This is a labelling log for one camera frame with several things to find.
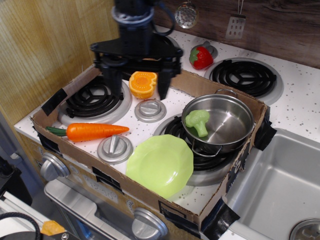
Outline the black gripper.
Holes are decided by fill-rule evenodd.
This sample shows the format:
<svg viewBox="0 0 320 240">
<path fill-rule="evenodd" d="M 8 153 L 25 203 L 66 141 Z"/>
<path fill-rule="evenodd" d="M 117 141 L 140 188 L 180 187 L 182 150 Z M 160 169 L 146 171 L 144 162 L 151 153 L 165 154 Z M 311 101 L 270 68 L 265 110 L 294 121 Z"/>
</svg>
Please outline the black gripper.
<svg viewBox="0 0 320 240">
<path fill-rule="evenodd" d="M 183 51 L 166 42 L 166 36 L 173 32 L 175 24 L 172 20 L 166 32 L 157 31 L 153 21 L 120 25 L 119 38 L 91 44 L 94 65 L 102 72 L 116 97 L 121 95 L 122 72 L 142 71 L 158 73 L 159 98 L 166 98 L 172 74 L 181 73 Z"/>
</svg>

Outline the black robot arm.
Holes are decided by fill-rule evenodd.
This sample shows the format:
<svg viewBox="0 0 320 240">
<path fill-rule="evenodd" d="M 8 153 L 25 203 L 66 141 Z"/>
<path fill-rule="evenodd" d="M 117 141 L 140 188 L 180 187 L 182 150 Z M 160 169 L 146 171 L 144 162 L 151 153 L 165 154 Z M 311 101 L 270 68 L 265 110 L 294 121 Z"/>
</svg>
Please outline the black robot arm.
<svg viewBox="0 0 320 240">
<path fill-rule="evenodd" d="M 118 24 L 120 37 L 93 43 L 94 66 L 110 81 L 112 93 L 121 93 L 123 73 L 136 71 L 158 74 L 157 91 L 161 100 L 167 96 L 171 80 L 181 73 L 183 50 L 165 43 L 166 32 L 156 30 L 153 22 L 155 7 L 160 7 L 175 24 L 174 15 L 160 0 L 116 0 L 111 9 Z"/>
</svg>

